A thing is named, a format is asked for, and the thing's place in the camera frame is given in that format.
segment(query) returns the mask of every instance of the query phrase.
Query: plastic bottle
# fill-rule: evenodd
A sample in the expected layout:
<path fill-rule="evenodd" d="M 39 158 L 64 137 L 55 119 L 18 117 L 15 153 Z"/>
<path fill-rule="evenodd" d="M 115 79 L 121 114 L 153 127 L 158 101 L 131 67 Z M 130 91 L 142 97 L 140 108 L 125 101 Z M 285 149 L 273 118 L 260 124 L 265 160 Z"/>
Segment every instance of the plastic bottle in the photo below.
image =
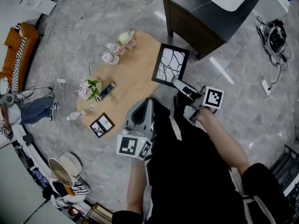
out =
<path fill-rule="evenodd" d="M 118 55 L 123 55 L 125 53 L 125 49 L 117 45 L 116 43 L 108 43 L 107 47 L 111 52 L 116 53 Z"/>
<path fill-rule="evenodd" d="M 82 110 L 81 112 L 76 111 L 76 112 L 71 113 L 68 117 L 66 117 L 66 120 L 67 121 L 76 120 L 85 115 L 86 115 L 85 110 Z"/>
<path fill-rule="evenodd" d="M 120 62 L 120 58 L 116 54 L 105 52 L 102 56 L 103 62 L 110 65 L 117 65 Z"/>
<path fill-rule="evenodd" d="M 136 45 L 136 41 L 133 38 L 132 34 L 130 34 L 129 32 L 124 32 L 118 36 L 118 40 L 121 42 L 121 44 L 124 44 L 129 49 L 132 49 Z"/>

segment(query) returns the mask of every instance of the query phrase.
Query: blue jeans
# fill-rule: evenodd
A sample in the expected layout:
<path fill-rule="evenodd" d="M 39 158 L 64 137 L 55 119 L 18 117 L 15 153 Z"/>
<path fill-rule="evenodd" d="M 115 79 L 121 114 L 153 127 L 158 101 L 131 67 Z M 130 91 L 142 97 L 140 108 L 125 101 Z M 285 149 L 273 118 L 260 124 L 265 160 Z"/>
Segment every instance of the blue jeans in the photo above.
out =
<path fill-rule="evenodd" d="M 54 103 L 53 98 L 43 97 L 32 101 L 31 103 L 16 103 L 21 111 L 20 125 L 35 124 L 44 117 L 50 117 L 51 107 Z"/>

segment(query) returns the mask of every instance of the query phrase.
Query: gray marble floor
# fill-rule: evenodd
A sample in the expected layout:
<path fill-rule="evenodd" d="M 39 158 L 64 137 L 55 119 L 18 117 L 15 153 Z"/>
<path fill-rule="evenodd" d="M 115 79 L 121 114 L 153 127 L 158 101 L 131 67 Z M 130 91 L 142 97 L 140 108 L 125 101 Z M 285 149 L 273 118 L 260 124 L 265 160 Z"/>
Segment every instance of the gray marble floor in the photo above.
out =
<path fill-rule="evenodd" d="M 191 55 L 183 80 L 197 88 L 212 85 L 225 91 L 225 100 L 217 117 L 240 142 L 251 162 L 262 162 L 270 166 L 280 155 L 283 145 L 293 142 L 294 114 L 299 113 L 295 109 L 299 104 L 299 17 L 293 7 L 281 18 L 285 23 L 287 42 L 291 49 L 288 70 L 282 72 L 278 84 L 271 90 L 270 98 L 265 100 L 260 82 L 263 78 L 268 83 L 274 82 L 278 67 L 271 65 L 263 50 L 252 16 L 247 18 L 230 42 L 198 61 L 192 47 L 178 35 L 174 34 L 173 38 L 167 36 L 162 0 L 56 2 L 52 14 L 45 16 L 40 26 L 42 34 L 51 23 L 48 38 L 41 41 L 36 52 L 26 87 L 48 86 L 46 78 L 53 86 L 53 75 L 56 78 L 67 78 L 58 60 L 53 66 L 56 45 L 71 81 L 66 91 L 60 89 L 55 92 L 61 109 L 54 122 L 43 119 L 27 128 L 46 158 L 57 155 L 64 148 L 69 148 L 80 157 L 87 167 L 83 178 L 92 189 L 87 197 L 92 203 L 99 202 L 112 211 L 126 208 L 130 159 L 115 154 L 115 140 L 99 140 L 80 120 L 68 122 L 65 119 L 76 110 L 80 81 L 88 78 L 85 55 L 77 53 L 82 45 L 79 31 L 71 27 L 61 31 L 66 25 L 80 27 L 84 24 L 81 32 L 88 59 L 93 60 L 91 70 L 100 63 L 106 43 L 114 41 L 120 32 L 128 28 L 149 33 L 160 42 L 189 49 Z M 38 98 L 47 92 L 39 90 L 34 96 Z M 171 110 L 174 94 L 173 88 L 162 85 L 155 92 Z"/>

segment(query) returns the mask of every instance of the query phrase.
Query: wooden table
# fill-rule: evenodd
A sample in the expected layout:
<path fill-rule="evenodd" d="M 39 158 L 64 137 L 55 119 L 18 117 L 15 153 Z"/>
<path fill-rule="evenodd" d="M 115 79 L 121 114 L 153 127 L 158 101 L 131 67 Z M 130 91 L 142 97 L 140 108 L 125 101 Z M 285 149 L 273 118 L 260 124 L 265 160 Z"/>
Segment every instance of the wooden table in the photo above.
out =
<path fill-rule="evenodd" d="M 127 111 L 137 101 L 148 97 L 158 86 L 151 78 L 161 43 L 143 32 L 136 32 L 135 39 L 136 46 L 132 50 L 126 50 L 118 65 L 101 63 L 93 72 L 91 79 L 100 80 L 103 89 L 112 81 L 116 83 L 116 87 L 102 101 L 95 103 L 94 112 L 88 109 L 91 101 L 79 98 L 77 102 L 79 111 L 86 110 L 82 121 L 90 130 L 90 124 L 102 113 L 111 119 L 115 127 L 105 134 L 106 138 L 115 136 L 125 120 Z"/>

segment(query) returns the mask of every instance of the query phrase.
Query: green leaves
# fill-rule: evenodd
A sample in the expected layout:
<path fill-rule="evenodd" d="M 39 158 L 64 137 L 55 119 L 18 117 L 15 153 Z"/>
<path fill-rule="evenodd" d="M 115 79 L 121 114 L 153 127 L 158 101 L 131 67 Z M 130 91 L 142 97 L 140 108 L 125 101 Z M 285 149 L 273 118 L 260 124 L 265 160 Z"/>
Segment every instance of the green leaves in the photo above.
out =
<path fill-rule="evenodd" d="M 88 84 L 93 84 L 93 85 L 95 85 L 95 84 L 97 84 L 99 82 L 100 82 L 99 80 L 87 80 Z"/>
<path fill-rule="evenodd" d="M 100 81 L 99 80 L 87 80 L 87 83 L 89 84 L 89 88 L 91 89 L 92 91 L 92 94 L 90 95 L 90 97 L 88 98 L 88 100 L 91 100 L 92 98 L 94 98 L 94 100 L 96 102 L 97 99 L 96 99 L 96 95 L 100 95 L 100 91 L 98 90 L 96 84 L 99 83 Z"/>

